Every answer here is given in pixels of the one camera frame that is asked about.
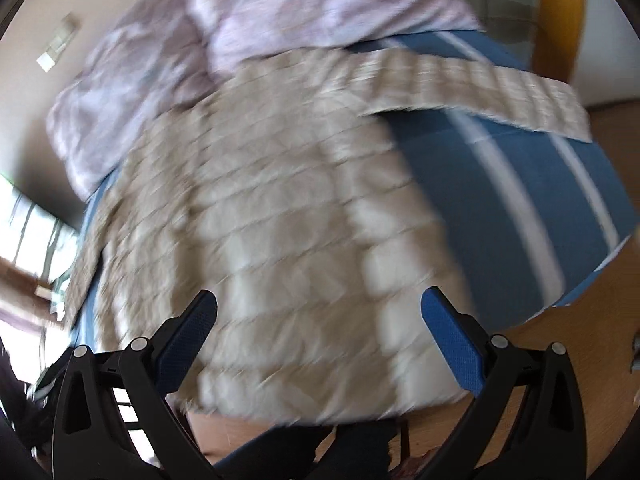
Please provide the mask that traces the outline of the wooden door frame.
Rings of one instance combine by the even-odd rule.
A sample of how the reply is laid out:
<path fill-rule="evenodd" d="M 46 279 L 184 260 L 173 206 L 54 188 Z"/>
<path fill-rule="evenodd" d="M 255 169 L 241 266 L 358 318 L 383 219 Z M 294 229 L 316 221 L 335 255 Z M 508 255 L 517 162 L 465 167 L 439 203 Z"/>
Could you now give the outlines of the wooden door frame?
<path fill-rule="evenodd" d="M 586 0 L 539 0 L 532 69 L 569 82 L 578 55 Z"/>

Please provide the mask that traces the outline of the white wall switch plate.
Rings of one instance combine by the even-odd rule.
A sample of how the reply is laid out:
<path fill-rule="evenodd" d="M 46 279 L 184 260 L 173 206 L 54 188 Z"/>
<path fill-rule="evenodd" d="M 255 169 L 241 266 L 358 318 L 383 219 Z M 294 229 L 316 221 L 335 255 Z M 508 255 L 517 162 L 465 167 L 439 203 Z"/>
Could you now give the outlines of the white wall switch plate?
<path fill-rule="evenodd" d="M 73 13 L 66 14 L 60 24 L 56 26 L 53 36 L 44 47 L 43 52 L 36 59 L 43 73 L 49 73 L 56 65 L 74 39 L 78 29 L 80 29 L 79 18 Z"/>

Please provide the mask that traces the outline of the pink floral duvet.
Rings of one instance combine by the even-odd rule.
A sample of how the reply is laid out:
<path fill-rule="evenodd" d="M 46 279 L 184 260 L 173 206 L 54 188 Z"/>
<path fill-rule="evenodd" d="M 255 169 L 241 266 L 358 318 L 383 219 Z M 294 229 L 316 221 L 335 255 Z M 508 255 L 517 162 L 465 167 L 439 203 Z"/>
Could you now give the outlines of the pink floral duvet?
<path fill-rule="evenodd" d="M 207 96 L 248 58 L 479 28 L 465 0 L 136 0 L 58 94 L 47 133 L 86 200 L 149 122 Z"/>

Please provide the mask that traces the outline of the beige quilted down jacket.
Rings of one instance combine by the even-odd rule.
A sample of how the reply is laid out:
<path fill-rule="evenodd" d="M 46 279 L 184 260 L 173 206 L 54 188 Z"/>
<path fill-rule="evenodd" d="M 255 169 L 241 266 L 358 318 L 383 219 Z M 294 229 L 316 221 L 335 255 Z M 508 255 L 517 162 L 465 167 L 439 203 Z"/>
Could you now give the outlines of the beige quilted down jacket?
<path fill-rule="evenodd" d="M 436 209 L 380 114 L 462 110 L 589 141 L 564 82 L 406 49 L 244 63 L 144 130 L 96 208 L 65 294 L 93 278 L 100 348 L 149 335 L 202 289 L 218 320 L 179 400 L 270 422 L 349 422 L 462 396 L 422 322 L 472 302 Z"/>

